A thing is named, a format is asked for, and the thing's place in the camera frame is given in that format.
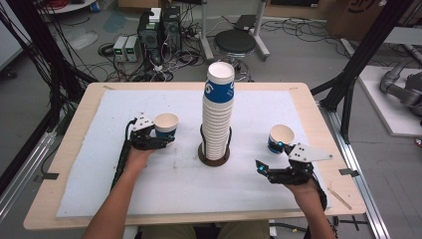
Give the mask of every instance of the human hand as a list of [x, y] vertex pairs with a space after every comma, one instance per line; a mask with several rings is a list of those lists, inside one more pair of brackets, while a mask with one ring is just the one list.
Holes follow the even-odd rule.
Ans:
[[155, 149], [139, 150], [132, 147], [127, 156], [124, 172], [134, 173], [136, 176], [146, 167], [146, 163]]

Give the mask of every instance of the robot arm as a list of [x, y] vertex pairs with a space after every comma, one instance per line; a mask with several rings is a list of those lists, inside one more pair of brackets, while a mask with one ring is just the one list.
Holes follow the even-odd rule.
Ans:
[[422, 74], [410, 75], [407, 78], [406, 87], [400, 88], [395, 85], [395, 82], [400, 78], [400, 73], [405, 66], [406, 63], [400, 63], [393, 70], [387, 72], [381, 79], [379, 89], [397, 98], [406, 107], [415, 108], [422, 101]]
[[[133, 124], [133, 128], [129, 134], [129, 127]], [[112, 180], [111, 188], [117, 183], [124, 166], [126, 165], [127, 156], [130, 148], [133, 146], [139, 150], [161, 149], [166, 148], [167, 145], [174, 141], [174, 136], [168, 137], [151, 137], [151, 131], [154, 129], [154, 123], [151, 119], [141, 114], [138, 118], [131, 120], [126, 126], [125, 138], [123, 147], [121, 148], [120, 156], [118, 158], [117, 168], [115, 170], [114, 179]]]
[[282, 142], [270, 142], [270, 148], [281, 153], [285, 152], [289, 157], [291, 166], [285, 169], [271, 169], [267, 164], [256, 160], [258, 173], [266, 176], [271, 183], [282, 183], [285, 185], [301, 185], [312, 180], [317, 187], [322, 209], [326, 209], [326, 194], [314, 177], [314, 166], [312, 161], [331, 159], [332, 155], [317, 148], [302, 143], [287, 145]]

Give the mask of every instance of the stack of paper cups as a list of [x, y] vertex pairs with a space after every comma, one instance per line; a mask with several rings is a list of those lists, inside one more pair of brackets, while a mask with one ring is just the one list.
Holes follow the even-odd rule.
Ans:
[[208, 68], [201, 127], [202, 152], [208, 160], [219, 160], [226, 154], [234, 102], [234, 74], [233, 67], [223, 62]]

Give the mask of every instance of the chair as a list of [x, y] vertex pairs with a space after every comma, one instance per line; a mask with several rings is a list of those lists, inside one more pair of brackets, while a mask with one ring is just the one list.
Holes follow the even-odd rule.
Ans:
[[220, 61], [228, 62], [233, 66], [236, 73], [235, 81], [248, 79], [248, 82], [254, 82], [248, 65], [239, 60], [254, 52], [256, 42], [253, 36], [239, 30], [223, 31], [215, 36], [214, 47], [217, 52], [228, 57]]

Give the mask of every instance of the metal pole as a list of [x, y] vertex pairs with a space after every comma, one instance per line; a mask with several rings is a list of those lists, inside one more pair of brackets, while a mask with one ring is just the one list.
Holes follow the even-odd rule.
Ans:
[[212, 54], [210, 44], [207, 39], [207, 1], [202, 0], [202, 31], [199, 32], [199, 39], [201, 40], [201, 46], [204, 50], [205, 58], [207, 63], [211, 64], [214, 62], [214, 55]]
[[258, 6], [258, 12], [257, 12], [258, 18], [257, 18], [257, 24], [255, 26], [255, 30], [254, 30], [254, 36], [260, 35], [261, 24], [263, 22], [263, 16], [264, 16], [264, 10], [265, 10], [266, 2], [267, 2], [267, 0], [261, 0], [260, 5]]

